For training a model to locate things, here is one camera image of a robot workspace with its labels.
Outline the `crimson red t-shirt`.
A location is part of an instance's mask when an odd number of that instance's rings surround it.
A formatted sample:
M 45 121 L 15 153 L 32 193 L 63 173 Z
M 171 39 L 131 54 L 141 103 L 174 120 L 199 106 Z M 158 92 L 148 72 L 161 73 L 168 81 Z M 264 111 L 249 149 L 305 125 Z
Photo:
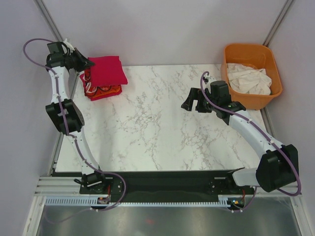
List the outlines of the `crimson red t-shirt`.
M 128 84 L 119 56 L 89 57 L 88 60 L 94 63 L 94 66 L 90 68 L 92 86 L 104 87 Z

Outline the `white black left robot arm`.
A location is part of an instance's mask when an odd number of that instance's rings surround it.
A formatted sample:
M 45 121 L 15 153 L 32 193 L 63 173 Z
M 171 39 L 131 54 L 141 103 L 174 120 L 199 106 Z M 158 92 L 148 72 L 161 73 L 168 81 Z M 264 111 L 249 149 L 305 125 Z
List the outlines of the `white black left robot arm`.
M 46 113 L 56 129 L 69 139 L 78 156 L 82 177 L 74 182 L 80 185 L 80 194 L 104 194 L 109 183 L 91 153 L 83 115 L 70 98 L 68 86 L 70 70 L 82 72 L 94 63 L 68 43 L 50 42 L 47 47 L 50 53 L 46 67 L 52 81 L 52 99 L 45 107 Z

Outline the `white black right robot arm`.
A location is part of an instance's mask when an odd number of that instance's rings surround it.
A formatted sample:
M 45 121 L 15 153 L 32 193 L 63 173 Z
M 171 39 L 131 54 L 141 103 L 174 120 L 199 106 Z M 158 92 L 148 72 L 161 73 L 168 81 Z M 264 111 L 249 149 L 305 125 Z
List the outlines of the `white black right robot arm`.
M 182 109 L 191 111 L 193 102 L 199 113 L 215 112 L 217 117 L 236 130 L 253 148 L 260 158 L 259 165 L 251 169 L 232 171 L 225 181 L 230 193 L 238 193 L 243 186 L 259 186 L 266 192 L 281 191 L 282 187 L 297 183 L 301 192 L 298 174 L 298 150 L 294 145 L 284 145 L 263 131 L 238 101 L 232 101 L 229 88 L 224 81 L 210 83 L 210 88 L 191 88 Z

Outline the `white crumpled cloth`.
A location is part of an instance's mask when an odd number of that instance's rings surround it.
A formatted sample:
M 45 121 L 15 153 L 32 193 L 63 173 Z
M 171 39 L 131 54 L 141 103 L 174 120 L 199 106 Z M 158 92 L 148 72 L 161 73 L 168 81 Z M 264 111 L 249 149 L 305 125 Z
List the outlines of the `white crumpled cloth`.
M 242 94 L 270 95 L 272 79 L 265 68 L 254 69 L 237 63 L 227 64 L 228 81 L 231 88 Z

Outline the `orange plastic basket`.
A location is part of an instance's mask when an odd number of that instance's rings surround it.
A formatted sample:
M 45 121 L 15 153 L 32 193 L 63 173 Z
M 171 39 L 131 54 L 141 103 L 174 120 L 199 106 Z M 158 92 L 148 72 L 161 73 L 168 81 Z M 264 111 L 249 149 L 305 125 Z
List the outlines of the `orange plastic basket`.
M 260 110 L 283 91 L 273 52 L 260 44 L 232 43 L 223 51 L 221 79 L 233 101 Z

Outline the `left aluminium corner post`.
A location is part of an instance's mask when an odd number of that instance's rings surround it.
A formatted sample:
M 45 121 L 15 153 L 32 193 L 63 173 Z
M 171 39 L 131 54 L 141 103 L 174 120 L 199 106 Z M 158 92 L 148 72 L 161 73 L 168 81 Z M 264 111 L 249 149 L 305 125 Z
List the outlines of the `left aluminium corner post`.
M 47 5 L 47 2 L 45 0 L 34 0 L 35 6 L 38 8 L 39 12 L 41 13 L 46 25 L 48 26 L 50 32 L 53 35 L 52 41 L 53 42 L 63 42 L 65 37 L 65 34 L 62 33 L 60 25 L 57 23 L 57 18 L 53 16 L 51 9 Z

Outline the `aluminium corner post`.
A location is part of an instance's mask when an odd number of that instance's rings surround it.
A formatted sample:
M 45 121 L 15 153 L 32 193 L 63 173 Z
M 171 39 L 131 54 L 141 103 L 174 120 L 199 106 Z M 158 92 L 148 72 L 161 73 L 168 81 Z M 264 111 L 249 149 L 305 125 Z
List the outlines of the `aluminium corner post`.
M 53 35 L 52 41 L 53 42 L 63 42 L 65 37 L 65 34 L 62 33 L 60 25 L 57 23 L 57 18 L 53 16 L 51 9 L 47 5 L 47 2 L 45 0 L 34 0 L 35 6 L 38 8 L 39 12 L 41 13 L 46 25 L 48 26 L 50 32 Z
M 296 0 L 286 0 L 283 7 L 281 8 L 277 18 L 275 19 L 272 27 L 270 28 L 265 40 L 263 41 L 263 46 L 269 47 L 273 38 L 280 29 L 282 23 L 284 22 L 287 14 L 290 12 L 291 8 L 295 4 Z

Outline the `right aluminium corner post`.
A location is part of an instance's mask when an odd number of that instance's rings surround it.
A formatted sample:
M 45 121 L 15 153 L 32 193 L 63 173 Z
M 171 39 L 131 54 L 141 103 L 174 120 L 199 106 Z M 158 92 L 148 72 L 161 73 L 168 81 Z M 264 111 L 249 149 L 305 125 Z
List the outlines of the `right aluminium corner post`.
M 265 40 L 263 41 L 263 46 L 269 47 L 273 38 L 280 29 L 282 23 L 284 22 L 287 14 L 290 12 L 291 8 L 295 4 L 296 0 L 286 0 L 283 7 L 281 8 L 277 18 L 275 19 L 272 27 L 270 28 Z

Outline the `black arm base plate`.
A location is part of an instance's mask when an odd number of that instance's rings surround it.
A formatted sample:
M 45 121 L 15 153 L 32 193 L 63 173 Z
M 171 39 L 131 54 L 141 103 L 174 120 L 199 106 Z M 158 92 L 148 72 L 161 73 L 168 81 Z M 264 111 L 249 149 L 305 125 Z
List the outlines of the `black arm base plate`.
M 254 189 L 237 186 L 231 170 L 116 172 L 83 175 L 76 180 L 80 194 L 109 194 L 122 203 L 204 203 L 217 202 L 219 195 L 251 195 Z

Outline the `aluminium frame rail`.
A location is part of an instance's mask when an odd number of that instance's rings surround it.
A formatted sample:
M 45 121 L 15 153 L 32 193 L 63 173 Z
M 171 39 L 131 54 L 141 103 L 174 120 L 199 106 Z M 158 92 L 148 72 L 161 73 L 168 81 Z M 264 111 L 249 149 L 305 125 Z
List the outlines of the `aluminium frame rail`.
M 252 194 L 253 187 L 237 186 L 228 183 L 225 177 L 212 177 L 209 174 L 201 176 L 171 176 L 167 173 L 127 173 L 123 178 L 109 176 L 105 181 L 85 187 L 80 180 L 74 177 L 41 177 L 35 193 L 42 195 L 110 195 L 121 196 L 126 190 L 125 196 L 143 196 L 144 194 L 162 194 L 169 196 L 178 193 L 216 195 Z

